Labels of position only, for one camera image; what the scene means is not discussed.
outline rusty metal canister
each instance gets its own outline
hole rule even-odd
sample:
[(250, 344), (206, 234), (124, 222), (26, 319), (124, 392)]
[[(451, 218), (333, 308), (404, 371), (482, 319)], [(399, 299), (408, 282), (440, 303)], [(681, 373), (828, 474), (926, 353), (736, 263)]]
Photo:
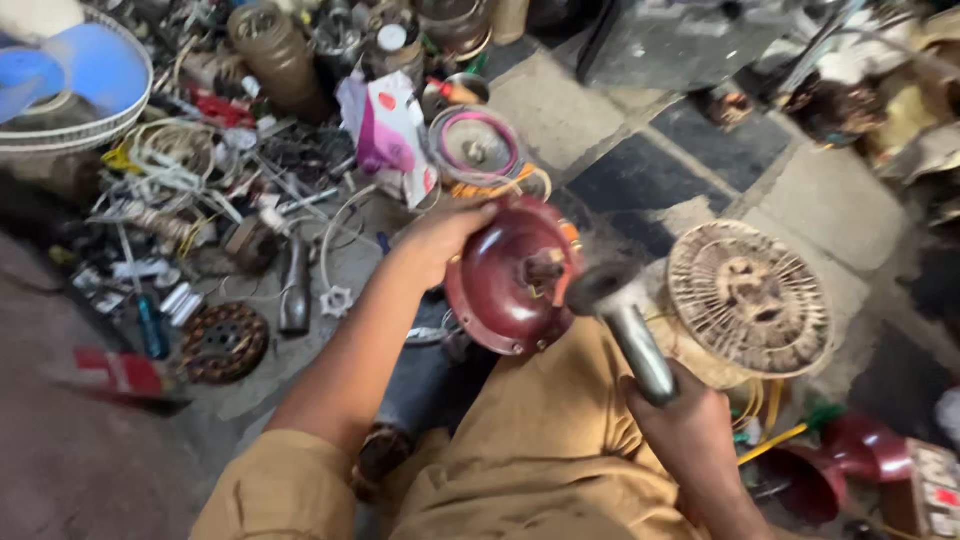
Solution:
[(313, 52), (289, 16), (274, 4), (250, 4), (230, 15), (227, 28), (267, 97), (304, 120), (329, 118), (333, 110), (317, 78)]

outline metal tool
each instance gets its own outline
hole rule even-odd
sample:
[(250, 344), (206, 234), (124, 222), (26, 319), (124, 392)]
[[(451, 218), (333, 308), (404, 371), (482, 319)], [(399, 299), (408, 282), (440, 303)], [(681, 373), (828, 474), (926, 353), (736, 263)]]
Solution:
[(279, 330), (287, 334), (307, 333), (310, 330), (310, 272), (307, 264), (310, 250), (296, 232), (290, 234), (283, 253), (280, 294)]
[(170, 354), (170, 344), (163, 338), (160, 331), (160, 319), (156, 315), (154, 303), (150, 297), (143, 294), (143, 283), (140, 282), (140, 276), (136, 273), (136, 265), (133, 260), (133, 251), (130, 249), (130, 241), (127, 239), (127, 231), (123, 225), (117, 225), (117, 231), (120, 233), (120, 243), (123, 245), (123, 253), (127, 257), (127, 264), (132, 270), (133, 288), (136, 291), (136, 310), (137, 322), (140, 324), (140, 332), (143, 335), (143, 346), (147, 350), (147, 356), (154, 360), (166, 358)]
[(566, 303), (577, 315), (607, 323), (643, 397), (651, 405), (664, 407), (677, 397), (677, 385), (636, 305), (638, 270), (630, 264), (604, 264), (587, 270), (567, 289)]

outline hand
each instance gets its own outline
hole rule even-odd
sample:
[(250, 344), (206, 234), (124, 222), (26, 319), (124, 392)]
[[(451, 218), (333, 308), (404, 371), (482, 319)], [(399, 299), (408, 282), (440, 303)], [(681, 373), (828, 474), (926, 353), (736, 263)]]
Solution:
[(633, 377), (620, 380), (640, 432), (667, 472), (694, 498), (705, 492), (741, 491), (730, 400), (707, 388), (673, 358), (667, 362), (677, 381), (678, 397), (663, 409), (643, 399)]
[(446, 264), (464, 249), (467, 238), (486, 227), (496, 214), (496, 205), (436, 209), (412, 225), (391, 252), (408, 265), (414, 280), (424, 290), (444, 281)]

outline fan guard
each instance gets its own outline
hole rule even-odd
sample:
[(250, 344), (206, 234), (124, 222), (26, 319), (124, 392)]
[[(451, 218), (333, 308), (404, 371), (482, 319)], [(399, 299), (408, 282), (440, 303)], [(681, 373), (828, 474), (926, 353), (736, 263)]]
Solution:
[(717, 220), (670, 252), (670, 296), (694, 339), (718, 358), (794, 377), (827, 357), (832, 317), (816, 275), (786, 244)]
[(150, 90), (154, 86), (154, 66), (143, 45), (126, 28), (110, 17), (89, 6), (84, 6), (86, 22), (106, 26), (128, 41), (142, 57), (149, 73), (147, 89), (132, 106), (108, 118), (87, 122), (79, 126), (36, 132), (0, 131), (0, 159), (33, 159), (73, 154), (111, 142), (128, 130), (147, 106)]

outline metal rod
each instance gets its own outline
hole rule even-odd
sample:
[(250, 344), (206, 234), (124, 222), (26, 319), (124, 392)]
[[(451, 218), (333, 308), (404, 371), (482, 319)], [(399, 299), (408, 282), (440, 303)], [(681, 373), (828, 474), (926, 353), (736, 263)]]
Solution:
[(636, 306), (613, 309), (601, 316), (634, 372), (643, 397), (658, 407), (675, 398), (677, 390), (673, 372)]
[(143, 294), (143, 283), (140, 282), (140, 275), (136, 272), (136, 261), (133, 260), (133, 250), (130, 249), (130, 241), (127, 239), (127, 230), (123, 225), (117, 224), (117, 231), (120, 233), (120, 244), (123, 246), (124, 257), (127, 258), (127, 264), (130, 266), (130, 275), (133, 277), (133, 289), (136, 294)]

